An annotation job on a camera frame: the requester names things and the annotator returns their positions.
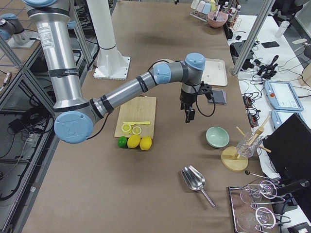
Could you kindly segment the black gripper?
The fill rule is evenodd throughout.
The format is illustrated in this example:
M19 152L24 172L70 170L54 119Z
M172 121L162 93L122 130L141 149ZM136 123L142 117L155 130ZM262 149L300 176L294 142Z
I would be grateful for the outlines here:
M194 120L195 117L195 109L193 109L192 105L196 102L196 94L181 91L180 101L181 101L180 109L184 110L186 114L185 122L190 123L192 120Z

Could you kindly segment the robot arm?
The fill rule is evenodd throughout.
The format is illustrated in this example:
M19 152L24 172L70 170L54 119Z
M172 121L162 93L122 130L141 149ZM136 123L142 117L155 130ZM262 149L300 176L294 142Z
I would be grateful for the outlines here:
M30 40L18 17L13 13L0 16L0 36L3 40L9 40L12 37L19 45Z
M84 98L74 60L68 25L73 21L71 0L27 0L26 11L37 27L52 81L56 103L54 132L66 143L77 144L93 137L94 125L114 109L159 84L181 82L181 108L186 121L194 119L192 104L201 89L206 58L190 53L185 60L152 66L146 73L96 99Z

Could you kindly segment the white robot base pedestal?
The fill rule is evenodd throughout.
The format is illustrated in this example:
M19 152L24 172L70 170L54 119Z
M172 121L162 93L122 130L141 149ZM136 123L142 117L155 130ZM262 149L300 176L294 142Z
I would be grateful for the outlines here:
M125 80L130 57L117 49L108 1L88 0L87 5L99 45L94 78Z

